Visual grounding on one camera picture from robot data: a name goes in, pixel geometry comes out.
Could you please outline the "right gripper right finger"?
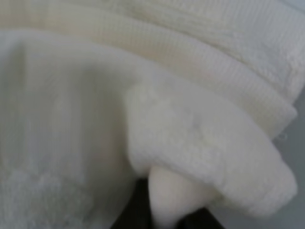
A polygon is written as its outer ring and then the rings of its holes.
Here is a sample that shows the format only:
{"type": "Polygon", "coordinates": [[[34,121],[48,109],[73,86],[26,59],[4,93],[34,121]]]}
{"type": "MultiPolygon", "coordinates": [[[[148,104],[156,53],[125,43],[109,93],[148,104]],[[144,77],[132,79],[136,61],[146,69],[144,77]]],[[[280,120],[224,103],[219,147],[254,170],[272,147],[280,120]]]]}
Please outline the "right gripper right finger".
{"type": "Polygon", "coordinates": [[[188,214],[178,223],[179,229],[219,229],[218,220],[211,212],[202,208],[194,213],[188,214]]]}

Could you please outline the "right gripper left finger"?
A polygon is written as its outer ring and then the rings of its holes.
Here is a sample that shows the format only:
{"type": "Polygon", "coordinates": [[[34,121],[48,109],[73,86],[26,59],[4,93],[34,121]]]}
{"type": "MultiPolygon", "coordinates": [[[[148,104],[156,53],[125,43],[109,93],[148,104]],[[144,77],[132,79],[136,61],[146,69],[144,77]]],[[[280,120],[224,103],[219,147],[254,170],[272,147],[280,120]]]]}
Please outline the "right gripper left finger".
{"type": "Polygon", "coordinates": [[[148,181],[137,180],[126,207],[112,225],[112,229],[152,229],[148,181]]]}

